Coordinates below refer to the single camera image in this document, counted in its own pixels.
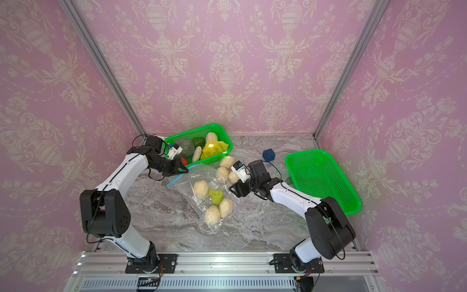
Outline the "blue cube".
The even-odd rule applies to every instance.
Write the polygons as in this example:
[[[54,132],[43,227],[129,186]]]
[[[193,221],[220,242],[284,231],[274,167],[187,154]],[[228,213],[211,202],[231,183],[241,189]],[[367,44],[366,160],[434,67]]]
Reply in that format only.
[[[276,159],[276,153],[272,148],[266,149],[263,151],[262,157],[266,162],[272,162]]]

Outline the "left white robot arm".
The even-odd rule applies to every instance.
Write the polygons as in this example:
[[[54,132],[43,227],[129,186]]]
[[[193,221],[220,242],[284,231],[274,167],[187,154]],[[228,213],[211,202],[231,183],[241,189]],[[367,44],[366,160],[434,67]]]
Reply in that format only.
[[[132,146],[123,162],[102,183],[80,195],[80,213],[86,241],[90,245],[111,242],[127,258],[126,273],[162,275],[163,262],[153,242],[142,237],[131,224],[126,193],[144,172],[157,171],[163,178],[188,173],[179,157],[183,148],[170,146],[158,136],[145,136],[141,146]]]

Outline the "dark green melon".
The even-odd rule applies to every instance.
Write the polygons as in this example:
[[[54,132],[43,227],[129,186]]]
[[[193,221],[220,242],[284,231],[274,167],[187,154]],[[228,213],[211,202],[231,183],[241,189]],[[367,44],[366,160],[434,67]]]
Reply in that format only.
[[[181,153],[177,154],[177,157],[185,158],[185,159],[192,158],[196,147],[195,147],[194,143],[190,139],[181,138],[181,139],[176,141],[176,144],[179,145],[182,148]]]

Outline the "green basket with produce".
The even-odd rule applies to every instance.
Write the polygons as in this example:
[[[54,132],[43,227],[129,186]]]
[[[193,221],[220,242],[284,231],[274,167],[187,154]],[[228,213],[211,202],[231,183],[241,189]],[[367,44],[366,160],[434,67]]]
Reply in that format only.
[[[233,143],[220,124],[209,124],[165,139],[169,146],[179,145],[182,158],[187,167],[194,164],[212,164],[221,161],[231,153]]]

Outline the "cream pear outside bag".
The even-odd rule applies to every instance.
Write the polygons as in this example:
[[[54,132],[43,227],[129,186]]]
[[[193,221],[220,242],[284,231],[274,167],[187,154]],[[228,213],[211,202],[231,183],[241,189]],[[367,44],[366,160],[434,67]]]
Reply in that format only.
[[[220,162],[220,167],[224,167],[227,170],[231,169],[231,167],[235,164],[236,160],[232,156],[225,156],[221,162]]]

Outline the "yellow-green lettuce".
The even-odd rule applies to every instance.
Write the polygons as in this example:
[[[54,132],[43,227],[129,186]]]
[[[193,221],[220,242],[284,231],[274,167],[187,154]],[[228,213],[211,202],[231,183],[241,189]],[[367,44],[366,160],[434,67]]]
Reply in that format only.
[[[203,149],[201,160],[209,159],[213,156],[227,152],[228,149],[229,149],[229,145],[223,141],[209,142],[205,145]]]

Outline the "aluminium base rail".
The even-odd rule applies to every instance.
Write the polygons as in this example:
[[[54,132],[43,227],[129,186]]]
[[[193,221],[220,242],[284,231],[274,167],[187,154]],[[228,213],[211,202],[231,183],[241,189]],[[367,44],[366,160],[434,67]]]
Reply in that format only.
[[[83,253],[67,292],[382,292],[370,253],[315,259],[297,272],[286,252],[176,252],[160,255],[153,274],[138,273],[120,253]]]

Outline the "clear zip-top bag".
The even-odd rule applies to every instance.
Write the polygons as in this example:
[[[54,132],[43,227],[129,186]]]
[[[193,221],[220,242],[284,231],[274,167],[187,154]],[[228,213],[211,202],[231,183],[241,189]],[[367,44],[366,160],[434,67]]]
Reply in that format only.
[[[188,173],[172,180],[168,188],[184,196],[202,224],[216,234],[233,216],[237,199],[228,190],[228,179],[221,177],[218,169],[207,164],[195,164],[188,170]]]

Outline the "pale cucumber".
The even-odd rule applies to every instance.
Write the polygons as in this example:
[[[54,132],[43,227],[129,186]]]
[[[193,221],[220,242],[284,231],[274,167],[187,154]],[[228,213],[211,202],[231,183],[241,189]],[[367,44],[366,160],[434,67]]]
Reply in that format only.
[[[196,147],[193,156],[192,156],[192,163],[196,163],[201,159],[203,153],[203,149],[201,146]]]

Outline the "green pear in bag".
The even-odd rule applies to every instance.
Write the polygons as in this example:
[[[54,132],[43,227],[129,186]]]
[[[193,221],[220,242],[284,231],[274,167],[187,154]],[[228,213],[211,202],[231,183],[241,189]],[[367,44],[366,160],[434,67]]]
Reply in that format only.
[[[222,190],[209,189],[208,194],[213,205],[219,206],[225,195]]]

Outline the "empty green basket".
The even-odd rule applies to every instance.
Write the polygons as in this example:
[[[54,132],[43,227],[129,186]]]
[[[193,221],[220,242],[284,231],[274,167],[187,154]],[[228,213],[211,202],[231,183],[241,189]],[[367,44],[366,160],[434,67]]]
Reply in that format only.
[[[285,158],[294,188],[317,198],[334,198],[346,216],[362,210],[362,200],[331,154],[308,150]]]

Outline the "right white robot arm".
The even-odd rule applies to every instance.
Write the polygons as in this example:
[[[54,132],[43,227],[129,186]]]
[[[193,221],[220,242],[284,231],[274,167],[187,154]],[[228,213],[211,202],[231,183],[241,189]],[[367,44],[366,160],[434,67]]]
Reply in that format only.
[[[339,253],[342,253],[339,259],[345,259],[345,247],[355,240],[356,233],[334,198],[312,197],[294,189],[281,178],[272,177],[261,160],[248,165],[237,161],[231,170],[239,177],[229,188],[236,197],[243,198],[252,193],[262,200],[287,207],[306,221],[309,238],[289,251],[294,271],[310,274],[313,262],[332,260],[339,257]]]

